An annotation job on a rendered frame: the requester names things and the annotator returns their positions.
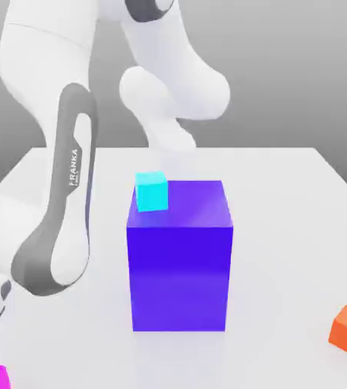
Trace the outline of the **small cyan cube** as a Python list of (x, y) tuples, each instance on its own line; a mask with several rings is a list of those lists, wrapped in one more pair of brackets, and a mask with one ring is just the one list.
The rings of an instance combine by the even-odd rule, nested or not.
[(137, 172), (135, 191), (139, 212), (168, 209), (168, 181), (164, 172)]

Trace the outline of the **large blue box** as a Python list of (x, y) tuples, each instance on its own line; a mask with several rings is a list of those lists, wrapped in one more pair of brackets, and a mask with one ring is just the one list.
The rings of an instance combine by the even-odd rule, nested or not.
[(135, 331), (223, 331), (234, 226), (220, 180), (170, 181), (169, 208), (126, 226)]

